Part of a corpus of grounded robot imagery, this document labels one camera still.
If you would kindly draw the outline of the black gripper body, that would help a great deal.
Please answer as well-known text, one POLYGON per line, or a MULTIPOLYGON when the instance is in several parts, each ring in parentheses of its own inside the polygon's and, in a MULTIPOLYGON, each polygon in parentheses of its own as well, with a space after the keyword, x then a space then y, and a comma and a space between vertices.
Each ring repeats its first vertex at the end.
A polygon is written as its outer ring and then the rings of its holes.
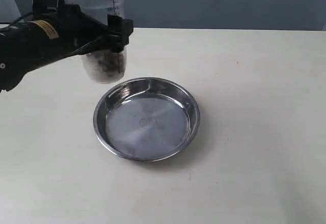
POLYGON ((74 56, 111 49, 112 32, 66 0, 33 0, 33 35, 41 56, 74 56))

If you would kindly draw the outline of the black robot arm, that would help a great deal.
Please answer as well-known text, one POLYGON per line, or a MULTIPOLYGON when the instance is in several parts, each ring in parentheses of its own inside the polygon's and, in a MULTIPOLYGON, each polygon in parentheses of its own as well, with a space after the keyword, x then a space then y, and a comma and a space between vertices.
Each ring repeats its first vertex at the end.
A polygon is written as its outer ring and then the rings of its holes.
POLYGON ((30 21, 21 16, 1 29, 1 91, 65 58, 106 50, 120 54, 133 33, 132 20, 108 15, 103 24, 64 0, 33 0, 28 15, 30 21))

